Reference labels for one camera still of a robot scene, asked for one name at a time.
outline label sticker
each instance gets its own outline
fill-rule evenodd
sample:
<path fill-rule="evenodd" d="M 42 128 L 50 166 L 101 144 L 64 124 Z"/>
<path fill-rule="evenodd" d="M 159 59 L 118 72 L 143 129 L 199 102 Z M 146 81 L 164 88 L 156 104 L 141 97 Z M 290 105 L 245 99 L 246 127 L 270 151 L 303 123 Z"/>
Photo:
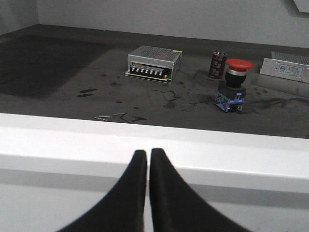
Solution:
<path fill-rule="evenodd" d="M 288 75 L 288 76 L 300 77 L 302 72 L 303 72 L 303 68 L 290 66 L 290 65 L 282 64 L 278 68 L 278 73 Z"/>

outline silver power supply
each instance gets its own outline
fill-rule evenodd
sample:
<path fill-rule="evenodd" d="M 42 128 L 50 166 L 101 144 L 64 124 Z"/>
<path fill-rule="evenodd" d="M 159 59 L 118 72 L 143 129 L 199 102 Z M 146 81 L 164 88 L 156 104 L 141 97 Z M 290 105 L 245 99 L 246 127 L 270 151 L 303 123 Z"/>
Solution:
<path fill-rule="evenodd" d="M 141 46 L 127 56 L 125 76 L 171 83 L 180 68 L 182 51 Z"/>

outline gray wall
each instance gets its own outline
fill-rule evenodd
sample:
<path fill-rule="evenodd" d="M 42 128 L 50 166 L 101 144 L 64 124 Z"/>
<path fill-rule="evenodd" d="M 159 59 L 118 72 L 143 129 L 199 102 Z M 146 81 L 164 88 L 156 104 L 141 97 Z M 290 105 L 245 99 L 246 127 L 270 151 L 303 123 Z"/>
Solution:
<path fill-rule="evenodd" d="M 37 0 L 41 24 L 309 48 L 293 0 Z"/>
<path fill-rule="evenodd" d="M 0 35 L 38 23 L 36 0 L 0 0 Z"/>

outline black table surface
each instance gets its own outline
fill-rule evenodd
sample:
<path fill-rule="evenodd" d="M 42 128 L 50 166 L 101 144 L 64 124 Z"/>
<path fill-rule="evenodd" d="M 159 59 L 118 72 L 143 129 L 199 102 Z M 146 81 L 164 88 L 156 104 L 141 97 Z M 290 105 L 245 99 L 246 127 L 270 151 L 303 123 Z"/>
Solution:
<path fill-rule="evenodd" d="M 141 45 L 183 51 L 172 84 L 124 76 L 128 53 Z M 208 71 L 218 50 L 254 64 L 241 112 L 225 113 L 213 103 L 219 80 Z M 0 113 L 96 120 L 126 112 L 108 121 L 308 139 L 309 99 L 253 84 L 271 51 L 309 54 L 305 48 L 35 25 L 0 36 Z"/>

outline electrolytic capacitor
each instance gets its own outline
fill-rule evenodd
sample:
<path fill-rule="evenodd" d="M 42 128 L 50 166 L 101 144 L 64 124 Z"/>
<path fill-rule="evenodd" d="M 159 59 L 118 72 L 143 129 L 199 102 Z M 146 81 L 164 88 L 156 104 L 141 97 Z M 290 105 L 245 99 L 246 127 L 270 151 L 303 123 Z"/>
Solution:
<path fill-rule="evenodd" d="M 224 52 L 214 52 L 211 59 L 211 67 L 209 69 L 209 77 L 220 79 L 223 76 L 225 61 L 227 54 Z"/>

